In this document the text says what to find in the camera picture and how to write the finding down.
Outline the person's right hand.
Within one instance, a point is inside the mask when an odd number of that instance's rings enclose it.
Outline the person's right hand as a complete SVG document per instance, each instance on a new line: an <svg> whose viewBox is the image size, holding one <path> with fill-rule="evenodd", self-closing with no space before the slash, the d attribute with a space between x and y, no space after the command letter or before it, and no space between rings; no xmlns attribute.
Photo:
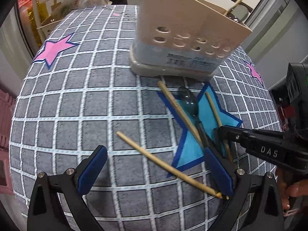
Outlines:
<svg viewBox="0 0 308 231"><path fill-rule="evenodd" d="M277 167L275 173L278 177L277 185L281 196L282 209L284 211L284 216L286 217L294 214L294 212L290 210L290 197L307 197L307 179L288 185L286 181L286 172L283 169Z"/></svg>

